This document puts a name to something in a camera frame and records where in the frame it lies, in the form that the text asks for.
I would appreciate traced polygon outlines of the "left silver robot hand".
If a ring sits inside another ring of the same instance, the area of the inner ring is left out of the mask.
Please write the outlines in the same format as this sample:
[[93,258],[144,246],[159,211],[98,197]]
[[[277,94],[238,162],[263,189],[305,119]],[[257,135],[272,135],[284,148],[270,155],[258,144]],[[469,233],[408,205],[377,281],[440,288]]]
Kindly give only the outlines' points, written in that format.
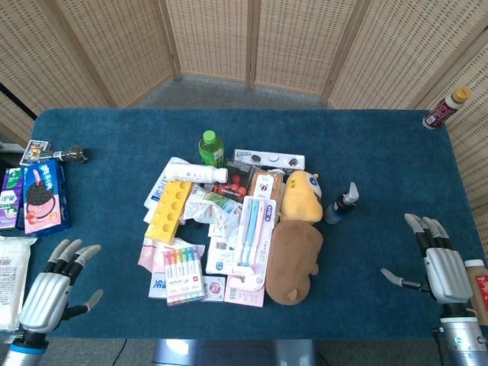
[[100,245],[82,245],[81,239],[62,240],[50,255],[47,265],[30,287],[20,315],[26,332],[49,334],[62,321],[91,311],[104,291],[97,290],[84,303],[69,307],[72,288],[88,260],[97,255]]

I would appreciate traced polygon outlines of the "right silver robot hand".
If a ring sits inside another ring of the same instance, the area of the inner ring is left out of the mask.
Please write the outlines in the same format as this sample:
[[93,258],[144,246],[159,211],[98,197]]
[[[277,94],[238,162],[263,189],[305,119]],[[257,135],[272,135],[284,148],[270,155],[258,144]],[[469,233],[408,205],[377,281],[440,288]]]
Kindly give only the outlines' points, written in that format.
[[409,281],[386,268],[381,274],[396,286],[429,293],[441,304],[465,304],[473,296],[464,261],[452,245],[445,228],[435,219],[406,213],[425,266],[426,281]]

